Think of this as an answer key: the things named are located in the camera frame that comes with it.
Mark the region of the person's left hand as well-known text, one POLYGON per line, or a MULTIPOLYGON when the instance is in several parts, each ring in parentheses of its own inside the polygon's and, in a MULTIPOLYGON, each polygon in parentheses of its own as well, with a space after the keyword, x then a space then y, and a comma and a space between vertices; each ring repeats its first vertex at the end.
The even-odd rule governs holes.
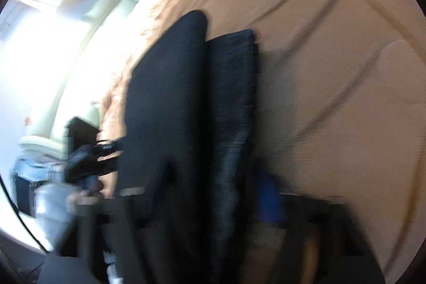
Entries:
POLYGON ((95 205, 99 200, 104 198, 101 193, 103 183, 99 180, 90 183, 86 190, 77 190, 66 198, 66 209, 69 213, 76 215, 77 207, 84 205, 95 205))

